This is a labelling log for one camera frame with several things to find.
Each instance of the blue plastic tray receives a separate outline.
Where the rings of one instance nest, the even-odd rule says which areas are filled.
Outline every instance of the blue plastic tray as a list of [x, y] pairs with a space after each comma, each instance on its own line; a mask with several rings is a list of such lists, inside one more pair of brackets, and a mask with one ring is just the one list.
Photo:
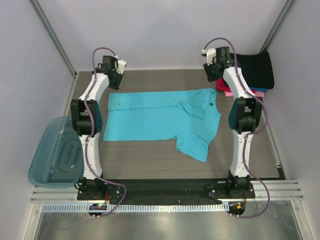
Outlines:
[[67, 188], [84, 174], [84, 157], [71, 117], [58, 117], [46, 128], [29, 169], [36, 186]]

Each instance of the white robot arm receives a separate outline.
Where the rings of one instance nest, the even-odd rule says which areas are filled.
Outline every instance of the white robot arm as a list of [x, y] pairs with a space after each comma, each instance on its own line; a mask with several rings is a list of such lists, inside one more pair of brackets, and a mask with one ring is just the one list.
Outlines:
[[245, 153], [246, 165], [249, 166], [253, 134], [248, 133], [254, 132], [258, 127], [262, 106], [253, 98], [255, 95], [248, 87], [239, 64], [232, 60], [229, 47], [202, 50], [201, 54], [206, 57], [203, 67], [208, 81], [213, 82], [223, 78], [234, 97], [228, 120], [233, 133], [233, 158], [227, 187], [230, 192], [232, 190], [243, 192], [248, 190], [250, 185], [250, 175], [244, 165], [243, 154]]
[[92, 74], [91, 82], [84, 93], [79, 97], [79, 99], [71, 101], [72, 125], [73, 129], [77, 131], [82, 144], [84, 160], [83, 178], [86, 180], [94, 180], [96, 179], [96, 176], [90, 171], [85, 160], [86, 139], [91, 134], [92, 125], [89, 116], [82, 114], [85, 112], [84, 100], [88, 95], [87, 103], [94, 119], [94, 135], [88, 138], [89, 143], [87, 145], [87, 155], [92, 170], [101, 177], [102, 168], [100, 166], [99, 158], [99, 135], [102, 130], [103, 122], [99, 110], [99, 101], [107, 87], [116, 90], [119, 89], [126, 64], [127, 63], [125, 61], [118, 60], [117, 57], [103, 56], [102, 63], [98, 65], [98, 68], [96, 68], [96, 79], [94, 74]]

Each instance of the pink folded cloth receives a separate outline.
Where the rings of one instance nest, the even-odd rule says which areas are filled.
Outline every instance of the pink folded cloth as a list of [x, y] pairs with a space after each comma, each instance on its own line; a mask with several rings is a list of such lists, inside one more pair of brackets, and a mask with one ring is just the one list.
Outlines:
[[[263, 91], [255, 91], [254, 93], [257, 97], [264, 97], [265, 93]], [[224, 91], [224, 96], [225, 97], [233, 97], [232, 92]]]

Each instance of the shirt sleeve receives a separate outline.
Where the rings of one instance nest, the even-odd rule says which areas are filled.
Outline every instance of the shirt sleeve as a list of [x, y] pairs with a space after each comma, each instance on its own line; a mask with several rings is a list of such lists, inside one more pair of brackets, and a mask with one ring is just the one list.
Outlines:
[[208, 146], [200, 136], [196, 134], [182, 134], [176, 138], [176, 150], [201, 162], [207, 161]]

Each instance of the white cable tray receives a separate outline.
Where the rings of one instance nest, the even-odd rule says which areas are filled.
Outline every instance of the white cable tray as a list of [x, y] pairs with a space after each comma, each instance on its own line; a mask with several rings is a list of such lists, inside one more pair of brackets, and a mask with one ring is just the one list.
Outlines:
[[[42, 213], [104, 213], [115, 205], [107, 205], [106, 210], [89, 210], [93, 203], [45, 203]], [[218, 205], [120, 205], [114, 213], [180, 213], [180, 212], [224, 212], [229, 211], [227, 202]]]

